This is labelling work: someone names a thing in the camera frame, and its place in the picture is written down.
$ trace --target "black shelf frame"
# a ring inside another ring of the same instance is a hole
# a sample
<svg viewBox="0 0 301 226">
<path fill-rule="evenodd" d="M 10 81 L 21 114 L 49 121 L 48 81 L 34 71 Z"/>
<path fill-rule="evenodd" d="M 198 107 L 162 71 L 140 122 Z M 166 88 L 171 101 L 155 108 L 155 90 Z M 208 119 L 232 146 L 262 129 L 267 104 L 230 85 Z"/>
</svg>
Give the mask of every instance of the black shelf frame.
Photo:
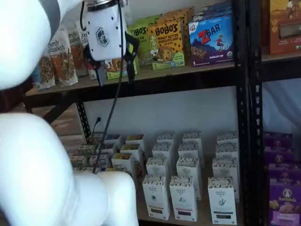
<svg viewBox="0 0 301 226">
<path fill-rule="evenodd" d="M 244 225 L 254 224 L 254 204 L 251 169 L 251 135 L 250 135 L 250 93 L 248 77 L 248 44 L 246 28 L 246 0 L 233 0 L 234 31 L 234 67 L 210 71 L 170 75 L 147 80 L 134 81 L 133 84 L 122 83 L 119 97 L 134 97 L 160 93 L 179 92 L 195 89 L 210 89 L 235 86 L 237 93 L 238 130 L 240 147 L 241 194 L 244 204 Z M 76 103 L 86 140 L 91 134 L 87 121 L 84 102 L 114 98 L 117 84 L 103 87 L 89 87 L 69 91 L 44 93 L 33 96 L 24 95 L 27 112 L 32 108 L 55 106 L 44 119 L 52 123 L 70 105 Z"/>
</svg>

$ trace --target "bobo's peanut butter chocolate chip box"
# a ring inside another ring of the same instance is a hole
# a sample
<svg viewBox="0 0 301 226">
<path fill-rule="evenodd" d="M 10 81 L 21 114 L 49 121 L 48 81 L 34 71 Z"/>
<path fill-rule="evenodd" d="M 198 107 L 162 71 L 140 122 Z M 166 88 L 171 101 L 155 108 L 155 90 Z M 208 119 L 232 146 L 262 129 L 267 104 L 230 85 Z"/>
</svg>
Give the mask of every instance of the bobo's peanut butter chocolate chip box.
<svg viewBox="0 0 301 226">
<path fill-rule="evenodd" d="M 185 66 L 183 19 L 149 26 L 153 70 Z"/>
</svg>

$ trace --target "granola bag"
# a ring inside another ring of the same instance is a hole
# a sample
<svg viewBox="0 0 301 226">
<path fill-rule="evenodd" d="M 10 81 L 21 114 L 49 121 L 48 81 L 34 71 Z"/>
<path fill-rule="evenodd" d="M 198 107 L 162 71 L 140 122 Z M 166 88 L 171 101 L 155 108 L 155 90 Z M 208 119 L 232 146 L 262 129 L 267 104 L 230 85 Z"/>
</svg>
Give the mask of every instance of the granola bag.
<svg viewBox="0 0 301 226">
<path fill-rule="evenodd" d="M 76 29 L 79 32 L 81 44 L 82 44 L 83 48 L 85 48 L 86 45 L 88 44 L 87 30 L 82 31 L 79 20 L 76 21 Z M 97 79 L 96 71 L 93 69 L 93 66 L 89 63 L 88 59 L 85 59 L 85 62 L 86 62 L 86 67 L 88 69 L 90 79 L 91 80 Z"/>
<path fill-rule="evenodd" d="M 88 75 L 88 70 L 83 54 L 83 46 L 80 41 L 80 36 L 76 28 L 68 30 L 68 36 L 71 46 L 71 53 L 75 65 L 77 76 Z"/>
<path fill-rule="evenodd" d="M 55 86 L 55 71 L 48 48 L 45 49 L 39 64 L 32 73 L 33 83 L 38 90 Z"/>
<path fill-rule="evenodd" d="M 48 45 L 48 50 L 61 86 L 72 86 L 78 83 L 69 36 L 64 25 L 60 25 Z"/>
</svg>

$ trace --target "wooden shelf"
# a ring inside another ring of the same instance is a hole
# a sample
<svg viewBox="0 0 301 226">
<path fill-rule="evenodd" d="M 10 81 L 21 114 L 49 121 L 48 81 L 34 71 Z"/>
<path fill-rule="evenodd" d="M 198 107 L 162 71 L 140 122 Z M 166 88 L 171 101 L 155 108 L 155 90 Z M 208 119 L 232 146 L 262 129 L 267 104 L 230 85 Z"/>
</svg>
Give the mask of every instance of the wooden shelf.
<svg viewBox="0 0 301 226">
<path fill-rule="evenodd" d="M 147 79 L 154 79 L 166 76 L 173 76 L 173 75 L 180 75 L 180 74 L 191 74 L 191 73 L 201 73 L 207 72 L 212 70 L 219 70 L 219 69 L 226 69 L 226 68 L 233 68 L 234 63 L 224 63 L 218 65 L 208 65 L 202 67 L 192 67 L 192 66 L 184 66 L 184 67 L 177 67 L 171 69 L 164 69 L 164 70 L 157 70 L 154 71 L 152 66 L 144 66 L 140 68 L 139 73 L 135 77 L 135 81 L 147 80 Z M 127 82 L 127 78 L 122 78 L 122 82 Z M 106 85 L 116 84 L 118 83 L 118 79 L 108 80 Z M 49 94 L 49 93 L 56 93 L 56 92 L 63 92 L 75 89 L 86 89 L 89 87 L 97 87 L 98 81 L 97 80 L 90 80 L 88 76 L 79 78 L 79 82 L 74 84 L 73 86 L 61 87 L 57 82 L 55 86 L 44 89 L 44 90 L 37 90 L 36 88 L 32 88 L 28 92 L 26 92 L 26 96 L 34 96 L 39 94 Z"/>
<path fill-rule="evenodd" d="M 203 198 L 202 201 L 197 202 L 198 205 L 198 221 L 197 222 L 190 222 L 190 221 L 183 221 L 183 220 L 176 220 L 174 218 L 174 210 L 172 207 L 172 201 L 169 199 L 171 213 L 168 221 L 151 218 L 147 212 L 145 197 L 143 193 L 142 187 L 139 187 L 137 192 L 137 213 L 139 220 L 145 221 L 154 221 L 160 223 L 168 223 L 173 225 L 183 225 L 183 226 L 213 226 L 211 220 L 211 211 L 210 211 L 210 203 L 209 203 L 209 196 L 208 196 L 208 177 L 212 176 L 212 169 L 211 169 L 211 158 L 206 160 L 206 168 L 203 171 Z M 243 206 L 242 202 L 236 204 L 236 215 L 237 215 L 237 225 L 243 226 Z"/>
</svg>

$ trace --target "black cable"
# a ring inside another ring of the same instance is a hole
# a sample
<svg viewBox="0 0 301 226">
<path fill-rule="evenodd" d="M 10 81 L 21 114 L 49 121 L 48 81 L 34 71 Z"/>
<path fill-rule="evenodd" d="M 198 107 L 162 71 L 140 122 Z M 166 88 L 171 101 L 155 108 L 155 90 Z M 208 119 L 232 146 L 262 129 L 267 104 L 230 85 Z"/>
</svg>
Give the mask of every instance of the black cable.
<svg viewBox="0 0 301 226">
<path fill-rule="evenodd" d="M 100 121 L 101 121 L 101 118 L 98 117 L 97 120 L 96 120 L 96 122 L 95 122 L 95 124 L 94 124 L 93 132 L 92 132 L 92 140 L 91 140 L 92 143 L 93 143 L 93 139 L 94 139 L 94 131 L 95 131 L 95 127 L 96 127 L 96 125 L 97 125 Z"/>
<path fill-rule="evenodd" d="M 85 2 L 83 1 L 83 3 L 81 4 L 81 11 L 80 11 L 80 18 L 79 18 L 80 28 L 82 29 L 83 32 L 87 29 L 86 27 L 85 28 L 83 27 L 84 8 L 85 8 Z"/>
<path fill-rule="evenodd" d="M 114 112 L 114 109 L 115 109 L 115 105 L 117 103 L 117 99 L 118 99 L 118 95 L 119 95 L 119 91 L 120 91 L 120 87 L 121 87 L 122 74 L 123 74 L 123 24 L 122 24 L 122 12 L 121 12 L 120 0 L 118 0 L 118 10 L 119 10 L 120 30 L 121 30 L 121 32 L 120 32 L 121 33 L 120 76 L 119 76 L 118 87 L 117 87 L 117 91 L 116 91 L 116 94 L 115 94 L 114 102 L 113 102 L 113 105 L 112 105 L 112 108 L 111 108 L 111 111 L 110 111 L 110 114 L 109 114 L 109 118 L 108 118 L 107 124 L 106 124 L 104 132 L 103 132 L 103 138 L 102 138 L 102 140 L 100 142 L 100 149 L 99 149 L 99 153 L 98 153 L 98 156 L 97 156 L 97 159 L 96 159 L 96 164 L 95 164 L 95 166 L 93 168 L 93 173 L 95 173 L 95 174 L 98 173 L 98 172 L 96 172 L 96 168 L 98 166 L 98 162 L 99 162 L 99 159 L 100 159 L 101 150 L 102 150 L 102 147 L 103 147 L 103 142 L 104 142 L 105 137 L 107 135 L 109 124 L 110 124 L 110 121 L 112 119 L 112 115 L 113 115 L 113 112 Z"/>
</svg>

